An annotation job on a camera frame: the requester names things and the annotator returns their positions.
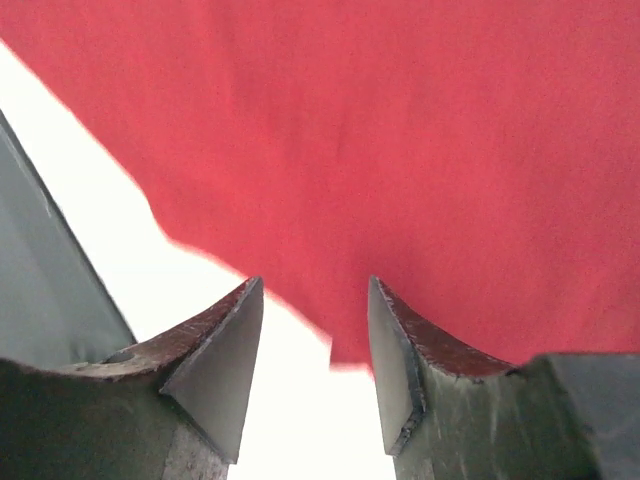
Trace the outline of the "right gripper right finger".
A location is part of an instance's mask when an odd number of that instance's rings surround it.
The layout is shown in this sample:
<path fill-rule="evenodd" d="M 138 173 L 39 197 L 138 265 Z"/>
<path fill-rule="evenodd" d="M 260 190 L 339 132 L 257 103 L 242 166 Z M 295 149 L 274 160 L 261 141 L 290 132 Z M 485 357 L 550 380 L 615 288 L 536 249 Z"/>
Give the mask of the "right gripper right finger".
<path fill-rule="evenodd" d="M 511 365 L 424 319 L 377 277 L 368 328 L 397 478 L 638 477 L 637 355 L 548 353 Z"/>

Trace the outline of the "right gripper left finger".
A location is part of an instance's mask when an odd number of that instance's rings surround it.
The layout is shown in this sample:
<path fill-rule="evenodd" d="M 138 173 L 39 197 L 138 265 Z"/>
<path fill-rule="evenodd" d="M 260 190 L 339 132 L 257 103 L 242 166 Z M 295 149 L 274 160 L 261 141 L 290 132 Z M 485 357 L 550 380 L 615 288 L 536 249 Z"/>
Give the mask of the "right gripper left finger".
<path fill-rule="evenodd" d="M 263 282 L 100 363 L 1 363 L 5 479 L 224 479 L 238 460 Z"/>

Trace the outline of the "dark red t shirt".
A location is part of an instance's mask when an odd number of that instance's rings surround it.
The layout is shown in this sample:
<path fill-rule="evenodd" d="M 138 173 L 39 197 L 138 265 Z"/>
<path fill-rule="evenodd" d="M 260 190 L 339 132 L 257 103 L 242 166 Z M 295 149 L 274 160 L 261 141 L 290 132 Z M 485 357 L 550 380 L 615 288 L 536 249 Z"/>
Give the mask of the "dark red t shirt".
<path fill-rule="evenodd" d="M 374 275 L 514 363 L 639 347 L 635 1 L 5 1 L 1 37 L 336 362 Z"/>

